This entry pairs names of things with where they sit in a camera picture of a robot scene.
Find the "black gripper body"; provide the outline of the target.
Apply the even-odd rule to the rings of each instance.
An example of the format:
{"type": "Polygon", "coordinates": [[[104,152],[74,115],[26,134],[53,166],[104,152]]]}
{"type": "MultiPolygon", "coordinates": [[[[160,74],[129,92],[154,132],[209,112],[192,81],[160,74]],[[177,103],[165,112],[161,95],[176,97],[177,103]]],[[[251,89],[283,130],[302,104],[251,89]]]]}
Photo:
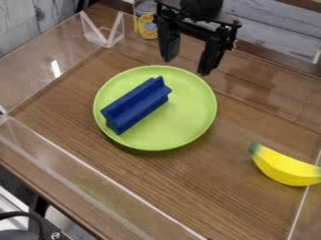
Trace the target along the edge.
{"type": "Polygon", "coordinates": [[[154,1],[157,21],[168,21],[177,31],[201,39],[217,36],[236,41],[243,23],[224,12],[224,0],[154,1]]]}

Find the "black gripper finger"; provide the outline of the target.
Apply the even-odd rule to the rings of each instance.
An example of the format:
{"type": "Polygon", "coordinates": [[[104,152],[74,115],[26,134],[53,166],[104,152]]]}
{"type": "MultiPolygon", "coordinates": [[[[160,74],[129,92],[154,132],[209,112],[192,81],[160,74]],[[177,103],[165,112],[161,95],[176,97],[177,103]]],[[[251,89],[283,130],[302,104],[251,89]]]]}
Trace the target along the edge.
{"type": "Polygon", "coordinates": [[[181,31],[176,21],[161,15],[158,23],[158,42],[162,58],[166,62],[172,61],[180,54],[181,31]]]}
{"type": "Polygon", "coordinates": [[[236,27],[220,26],[208,38],[197,69],[203,76],[208,76],[219,68],[225,51],[235,49],[236,35],[236,27]]]}

